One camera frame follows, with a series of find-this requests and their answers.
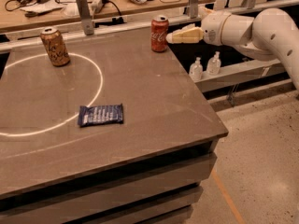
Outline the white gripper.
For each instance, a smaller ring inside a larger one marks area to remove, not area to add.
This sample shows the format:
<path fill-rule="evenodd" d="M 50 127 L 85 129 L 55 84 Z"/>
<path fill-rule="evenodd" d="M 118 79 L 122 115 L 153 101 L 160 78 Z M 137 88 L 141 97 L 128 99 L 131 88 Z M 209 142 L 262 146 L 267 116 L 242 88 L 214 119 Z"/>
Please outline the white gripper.
<path fill-rule="evenodd" d="M 198 43 L 200 40 L 204 39 L 204 41 L 210 45 L 223 45 L 222 33 L 224 24 L 228 18 L 232 16 L 232 13 L 199 7 L 198 15 L 201 18 L 200 26 L 195 23 L 188 24 L 182 29 L 168 34 L 166 36 L 166 41 L 170 44 L 188 44 Z"/>

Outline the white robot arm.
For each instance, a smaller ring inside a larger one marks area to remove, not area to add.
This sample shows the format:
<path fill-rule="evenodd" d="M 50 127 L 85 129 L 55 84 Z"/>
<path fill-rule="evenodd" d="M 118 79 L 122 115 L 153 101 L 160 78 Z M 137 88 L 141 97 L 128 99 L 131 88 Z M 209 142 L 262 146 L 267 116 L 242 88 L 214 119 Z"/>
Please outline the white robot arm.
<path fill-rule="evenodd" d="M 267 8 L 255 18 L 199 8 L 201 26 L 188 25 L 166 36 L 169 44 L 197 43 L 229 46 L 259 61 L 278 59 L 299 89 L 299 29 L 279 8 Z"/>

